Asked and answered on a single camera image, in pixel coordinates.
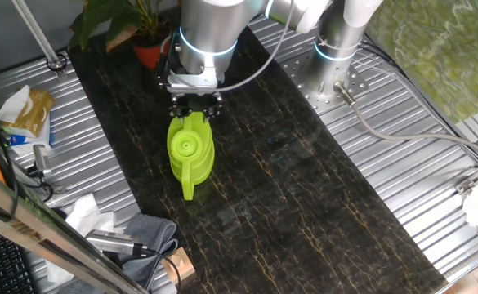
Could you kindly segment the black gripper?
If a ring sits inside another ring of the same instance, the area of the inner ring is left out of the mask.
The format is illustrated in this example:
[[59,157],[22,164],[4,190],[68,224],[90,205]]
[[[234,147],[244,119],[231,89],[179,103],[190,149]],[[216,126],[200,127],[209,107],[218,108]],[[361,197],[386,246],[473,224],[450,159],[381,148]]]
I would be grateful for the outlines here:
[[221,93],[213,94],[175,94],[171,97],[170,115],[180,120],[190,116],[190,112],[203,112],[204,121],[209,122],[220,114]]

